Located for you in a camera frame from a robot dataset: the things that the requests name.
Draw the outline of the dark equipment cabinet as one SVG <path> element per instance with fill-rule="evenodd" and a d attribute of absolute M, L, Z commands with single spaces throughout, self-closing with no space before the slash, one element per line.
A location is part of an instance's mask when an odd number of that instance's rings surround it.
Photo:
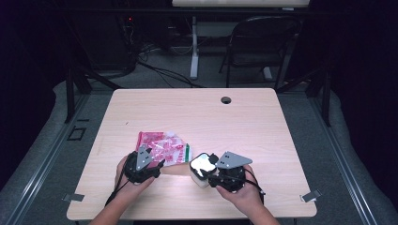
<path fill-rule="evenodd" d="M 95 62 L 101 70 L 134 70 L 136 57 L 131 52 L 125 32 L 116 16 L 95 20 Z"/>

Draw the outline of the black metal stand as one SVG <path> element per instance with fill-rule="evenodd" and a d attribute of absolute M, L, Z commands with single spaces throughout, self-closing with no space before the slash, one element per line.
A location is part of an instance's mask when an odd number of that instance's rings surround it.
<path fill-rule="evenodd" d="M 112 90 L 120 89 L 121 86 L 109 81 L 108 79 L 100 76 L 97 72 L 84 66 L 72 66 L 66 73 L 66 90 L 67 90 L 67 117 L 65 123 L 71 121 L 75 114 L 75 94 L 74 88 L 84 94 L 88 95 L 92 91 L 92 86 L 88 79 L 94 79 Z"/>
<path fill-rule="evenodd" d="M 305 94 L 308 98 L 316 98 L 319 92 L 322 92 L 321 101 L 321 118 L 327 127 L 330 126 L 329 121 L 329 104 L 330 104 L 330 92 L 331 92 L 331 75 L 326 67 L 320 67 L 312 70 L 311 72 L 300 76 L 287 84 L 282 85 L 276 89 L 277 93 L 286 92 L 293 87 L 309 80 L 310 84 L 305 90 Z"/>

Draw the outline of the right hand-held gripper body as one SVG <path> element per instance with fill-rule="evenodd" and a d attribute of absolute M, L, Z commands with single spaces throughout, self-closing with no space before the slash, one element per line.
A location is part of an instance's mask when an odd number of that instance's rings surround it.
<path fill-rule="evenodd" d="M 250 158 L 225 152 L 215 163 L 218 172 L 211 174 L 208 182 L 213 188 L 220 186 L 229 192 L 236 192 L 242 189 L 246 182 L 244 166 L 252 162 Z"/>

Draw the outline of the grey tape piece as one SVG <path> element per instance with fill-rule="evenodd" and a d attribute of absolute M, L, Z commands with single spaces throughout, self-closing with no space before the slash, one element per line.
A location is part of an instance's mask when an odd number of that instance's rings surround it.
<path fill-rule="evenodd" d="M 84 195 L 81 194 L 65 194 L 64 197 L 62 198 L 63 201 L 65 202 L 81 202 L 84 199 Z"/>
<path fill-rule="evenodd" d="M 321 191 L 316 189 L 312 192 L 302 195 L 300 198 L 304 202 L 308 203 L 308 202 L 315 202 L 321 195 L 322 195 Z"/>

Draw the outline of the black folding chair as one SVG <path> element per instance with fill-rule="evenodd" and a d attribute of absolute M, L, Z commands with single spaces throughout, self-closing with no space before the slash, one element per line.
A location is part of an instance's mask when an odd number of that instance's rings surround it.
<path fill-rule="evenodd" d="M 231 68 L 277 67 L 274 88 L 282 80 L 283 63 L 289 42 L 299 33 L 301 22 L 292 16 L 255 16 L 239 22 L 233 29 L 219 72 L 227 67 L 227 87 Z"/>

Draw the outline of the pink printed plastic bag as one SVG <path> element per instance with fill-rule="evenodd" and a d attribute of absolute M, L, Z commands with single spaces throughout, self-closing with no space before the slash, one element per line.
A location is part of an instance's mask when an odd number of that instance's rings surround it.
<path fill-rule="evenodd" d="M 172 131 L 140 131 L 136 150 L 139 150 L 140 147 L 151 149 L 150 155 L 153 161 L 149 164 L 149 168 L 157 166 L 161 161 L 164 161 L 164 166 L 174 166 L 191 161 L 190 145 Z"/>

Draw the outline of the person's left hand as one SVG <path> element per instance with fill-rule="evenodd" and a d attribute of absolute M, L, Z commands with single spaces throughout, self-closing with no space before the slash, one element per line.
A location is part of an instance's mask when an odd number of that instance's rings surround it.
<path fill-rule="evenodd" d="M 123 174 L 124 164 L 127 160 L 127 156 L 124 156 L 116 167 L 115 176 L 115 189 L 117 189 L 117 196 L 130 196 L 135 197 L 140 195 L 146 188 L 148 188 L 155 180 L 154 177 L 148 178 L 143 183 L 134 184 L 130 182 L 127 177 Z"/>

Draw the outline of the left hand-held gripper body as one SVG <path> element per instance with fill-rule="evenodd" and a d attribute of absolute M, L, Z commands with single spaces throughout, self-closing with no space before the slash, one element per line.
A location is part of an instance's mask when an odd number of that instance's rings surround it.
<path fill-rule="evenodd" d="M 149 167 L 153 161 L 150 152 L 151 148 L 141 146 L 138 151 L 134 151 L 128 155 L 124 165 L 124 174 L 133 184 L 141 184 L 151 176 L 157 174 L 156 167 Z"/>

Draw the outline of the person's right hand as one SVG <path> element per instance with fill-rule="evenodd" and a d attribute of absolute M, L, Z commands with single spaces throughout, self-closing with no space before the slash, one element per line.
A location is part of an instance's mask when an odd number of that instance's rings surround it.
<path fill-rule="evenodd" d="M 216 186 L 216 189 L 221 194 L 221 196 L 230 203 L 232 203 L 240 212 L 241 209 L 264 205 L 262 202 L 262 197 L 260 196 L 260 192 L 256 187 L 257 181 L 253 176 L 252 167 L 249 165 L 245 165 L 244 172 L 247 182 L 245 183 L 244 187 L 237 192 L 229 192 L 223 187 Z"/>

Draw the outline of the aluminium floor rail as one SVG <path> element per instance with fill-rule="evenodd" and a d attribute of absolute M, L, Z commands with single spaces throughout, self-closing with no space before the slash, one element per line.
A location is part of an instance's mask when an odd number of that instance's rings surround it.
<path fill-rule="evenodd" d="M 315 98 L 309 98 L 309 102 L 313 108 L 315 116 L 319 121 L 323 132 L 325 133 L 331 146 L 331 154 L 337 164 L 340 175 L 344 180 L 344 185 L 355 205 L 363 225 L 378 225 L 375 215 L 373 214 L 369 203 L 365 199 L 365 195 L 353 174 L 350 165 L 344 155 L 343 148 L 339 144 L 338 137 L 332 126 L 328 126 L 321 114 L 321 104 Z"/>
<path fill-rule="evenodd" d="M 35 200 L 46 177 L 52 169 L 60 151 L 72 131 L 76 116 L 81 112 L 89 95 L 77 97 L 75 112 L 65 122 L 66 101 L 63 98 L 55 102 L 49 120 L 44 125 L 28 153 L 0 192 L 0 208 L 7 214 L 3 225 L 20 225 Z"/>

